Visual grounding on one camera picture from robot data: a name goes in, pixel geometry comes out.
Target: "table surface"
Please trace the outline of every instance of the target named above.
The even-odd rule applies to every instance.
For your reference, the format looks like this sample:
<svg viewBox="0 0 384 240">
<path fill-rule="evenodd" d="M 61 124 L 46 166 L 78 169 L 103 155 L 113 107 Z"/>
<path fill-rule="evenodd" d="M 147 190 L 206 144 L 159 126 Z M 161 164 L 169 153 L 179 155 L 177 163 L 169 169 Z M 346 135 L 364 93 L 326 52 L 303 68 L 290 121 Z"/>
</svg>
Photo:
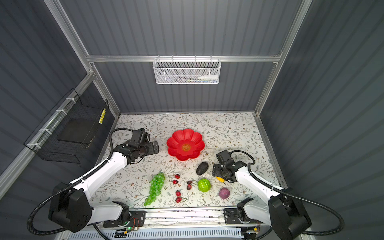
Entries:
<svg viewBox="0 0 384 240">
<path fill-rule="evenodd" d="M 218 163 L 216 154 L 228 150 L 243 150 L 251 154 L 256 164 L 252 171 L 257 172 L 266 180 L 277 185 L 277 178 L 270 163 L 268 154 L 259 134 L 252 113 L 195 113 L 195 114 L 138 114 L 121 115 L 116 128 L 126 127 L 130 129 L 144 128 L 150 135 L 151 141 L 157 141 L 160 152 L 156 155 L 146 156 L 138 164 L 129 164 L 114 174 L 103 184 L 91 198 L 93 204 L 111 202 L 113 200 L 124 202 L 130 208 L 143 208 L 144 200 L 149 195 L 150 181 L 153 175 L 163 172 L 166 175 L 165 184 L 161 195 L 157 197 L 147 208 L 164 207 L 214 207 L 233 206 L 247 197 L 262 201 L 257 195 L 243 185 L 236 183 L 224 183 L 212 177 L 214 163 Z M 203 135 L 205 148 L 196 159 L 178 161 L 168 154 L 167 139 L 173 132 L 191 128 Z M 115 132 L 112 136 L 113 144 L 121 144 L 131 138 L 132 133 L 127 131 Z M 109 154 L 109 146 L 104 154 Z M 232 155 L 235 161 L 241 159 L 248 163 L 251 160 L 244 154 Z M 201 162 L 207 162 L 209 168 L 201 176 L 196 174 L 196 168 Z M 169 177 L 180 174 L 179 183 L 174 185 Z M 200 192 L 194 184 L 191 190 L 187 190 L 187 181 L 206 178 L 210 181 L 211 189 Z M 226 187 L 230 196 L 222 200 L 218 196 L 221 188 Z M 175 191 L 180 190 L 185 201 L 176 203 Z"/>
</svg>

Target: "black mesh basket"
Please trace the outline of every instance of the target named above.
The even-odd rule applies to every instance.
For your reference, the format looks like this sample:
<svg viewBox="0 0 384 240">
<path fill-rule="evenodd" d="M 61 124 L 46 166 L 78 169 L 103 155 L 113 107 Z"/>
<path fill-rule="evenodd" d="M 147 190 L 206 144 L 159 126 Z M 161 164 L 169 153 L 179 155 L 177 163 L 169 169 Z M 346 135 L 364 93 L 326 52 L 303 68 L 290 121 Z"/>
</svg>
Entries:
<svg viewBox="0 0 384 240">
<path fill-rule="evenodd" d="M 42 160 L 80 163 L 108 110 L 103 98 L 76 95 L 45 128 L 40 137 L 24 143 Z"/>
</svg>

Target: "yellow object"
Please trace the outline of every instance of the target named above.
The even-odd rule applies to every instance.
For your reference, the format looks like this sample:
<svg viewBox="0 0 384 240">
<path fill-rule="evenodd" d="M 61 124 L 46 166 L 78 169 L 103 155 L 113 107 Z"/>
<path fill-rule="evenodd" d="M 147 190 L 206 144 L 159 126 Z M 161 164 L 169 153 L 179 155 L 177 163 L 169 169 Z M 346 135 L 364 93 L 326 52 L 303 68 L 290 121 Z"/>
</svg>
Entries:
<svg viewBox="0 0 384 240">
<path fill-rule="evenodd" d="M 100 124 L 103 123 L 104 116 L 105 116 L 105 109 L 104 109 L 103 112 L 101 113 L 101 116 L 100 116 L 100 119 L 99 119 L 99 123 L 100 123 Z"/>
<path fill-rule="evenodd" d="M 217 180 L 219 180 L 220 182 L 224 182 L 225 180 L 223 179 L 223 178 L 221 178 L 221 177 L 216 177 L 217 178 Z"/>
</svg>

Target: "gray wall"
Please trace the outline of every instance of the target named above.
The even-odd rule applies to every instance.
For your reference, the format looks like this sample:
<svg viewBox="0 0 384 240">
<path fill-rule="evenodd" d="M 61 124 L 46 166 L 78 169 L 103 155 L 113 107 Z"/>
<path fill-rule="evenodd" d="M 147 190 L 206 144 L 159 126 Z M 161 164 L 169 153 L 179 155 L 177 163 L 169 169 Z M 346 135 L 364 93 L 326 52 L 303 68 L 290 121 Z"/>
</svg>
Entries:
<svg viewBox="0 0 384 240">
<path fill-rule="evenodd" d="M 86 72 L 41 1 L 0 1 L 0 173 Z"/>
<path fill-rule="evenodd" d="M 254 110 L 273 63 L 222 63 L 219 84 L 157 84 L 151 63 L 96 63 L 121 112 Z"/>
<path fill-rule="evenodd" d="M 315 1 L 261 114 L 289 186 L 382 239 L 384 1 Z M 314 230 L 335 218 L 308 208 Z"/>
<path fill-rule="evenodd" d="M 0 173 L 23 149 L 24 140 L 55 104 L 86 72 L 42 0 L 0 1 Z M 91 84 L 85 95 L 100 97 Z M 30 212 L 60 182 L 91 169 L 100 154 L 114 117 L 107 112 L 97 137 L 81 164 L 43 161 L 34 157 L 0 200 L 1 239 L 54 239 L 26 229 Z M 42 208 L 35 227 L 58 228 Z"/>
<path fill-rule="evenodd" d="M 62 1 L 91 55 L 273 55 L 300 0 Z"/>
<path fill-rule="evenodd" d="M 275 55 L 300 0 L 62 1 L 90 55 Z M 121 112 L 254 110 L 273 63 L 223 63 L 220 83 L 158 85 L 149 63 L 96 63 Z"/>
<path fill-rule="evenodd" d="M 85 96 L 101 97 L 94 84 L 83 93 Z M 80 164 L 43 161 L 35 156 L 0 200 L 1 239 L 54 239 L 55 235 L 35 236 L 28 232 L 26 220 L 31 211 L 52 194 L 60 182 L 69 183 L 94 167 L 100 151 L 112 127 L 114 117 L 107 111 L 103 124 L 92 141 L 86 161 Z M 39 230 L 53 230 L 61 226 L 48 219 L 49 203 L 36 215 L 34 226 Z"/>
</svg>

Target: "red flower-shaped bowl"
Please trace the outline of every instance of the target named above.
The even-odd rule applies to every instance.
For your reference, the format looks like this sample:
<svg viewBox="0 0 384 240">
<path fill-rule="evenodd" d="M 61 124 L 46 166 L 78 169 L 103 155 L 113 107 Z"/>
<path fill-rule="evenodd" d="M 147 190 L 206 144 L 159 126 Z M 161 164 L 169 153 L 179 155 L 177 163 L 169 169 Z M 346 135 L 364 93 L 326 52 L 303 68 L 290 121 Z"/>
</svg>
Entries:
<svg viewBox="0 0 384 240">
<path fill-rule="evenodd" d="M 169 155 L 176 157 L 179 161 L 186 161 L 200 156 L 205 143 L 200 133 L 185 129 L 174 132 L 168 139 L 167 146 Z"/>
</svg>

